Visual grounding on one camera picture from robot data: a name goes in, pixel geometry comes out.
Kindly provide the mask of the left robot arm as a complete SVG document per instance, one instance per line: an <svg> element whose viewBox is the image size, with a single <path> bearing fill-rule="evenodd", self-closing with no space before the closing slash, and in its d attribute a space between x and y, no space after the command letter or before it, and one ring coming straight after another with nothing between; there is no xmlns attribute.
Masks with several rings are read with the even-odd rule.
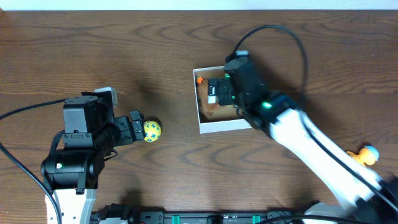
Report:
<svg viewBox="0 0 398 224"><path fill-rule="evenodd" d="M63 106L63 149L52 146L41 165L48 223L89 223L98 179L115 147L144 139L144 116L115 117L111 91L83 92Z"/></svg>

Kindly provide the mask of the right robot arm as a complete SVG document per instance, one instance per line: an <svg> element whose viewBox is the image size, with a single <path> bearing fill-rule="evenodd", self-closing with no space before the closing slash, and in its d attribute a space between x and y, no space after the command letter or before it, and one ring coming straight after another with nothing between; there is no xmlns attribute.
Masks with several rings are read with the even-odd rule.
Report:
<svg viewBox="0 0 398 224"><path fill-rule="evenodd" d="M397 177L384 180L370 169L378 150L344 151L323 134L288 95L270 90L247 56L230 60L222 78L209 78L208 103L234 105L255 129L293 152L330 189L338 206L317 203L296 223L397 223Z"/></svg>

